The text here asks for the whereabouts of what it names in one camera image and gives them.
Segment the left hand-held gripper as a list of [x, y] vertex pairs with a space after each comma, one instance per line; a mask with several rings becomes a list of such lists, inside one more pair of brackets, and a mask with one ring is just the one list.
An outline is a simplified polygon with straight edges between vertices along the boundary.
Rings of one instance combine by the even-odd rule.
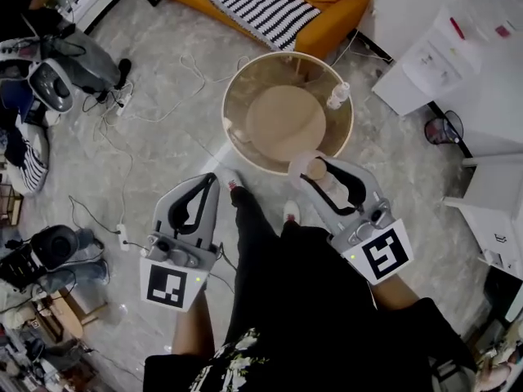
[[[188, 205], [199, 194], [194, 223], [187, 225]], [[158, 233], [149, 236], [150, 250], [140, 259], [143, 301], [186, 312], [206, 287], [218, 254], [212, 240], [219, 195], [217, 176], [208, 173], [182, 181], [157, 202], [153, 230]], [[170, 236], [197, 236], [197, 247]]]

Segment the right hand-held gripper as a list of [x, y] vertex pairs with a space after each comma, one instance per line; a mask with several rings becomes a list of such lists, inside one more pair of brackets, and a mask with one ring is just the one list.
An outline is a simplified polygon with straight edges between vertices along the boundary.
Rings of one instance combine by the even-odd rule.
[[334, 235], [331, 246], [370, 284], [377, 285], [413, 260], [405, 224], [392, 215], [390, 203], [381, 200], [383, 192], [370, 171], [335, 158], [320, 160], [326, 172], [348, 190], [348, 205], [338, 207], [305, 174], [299, 176], [302, 192]]

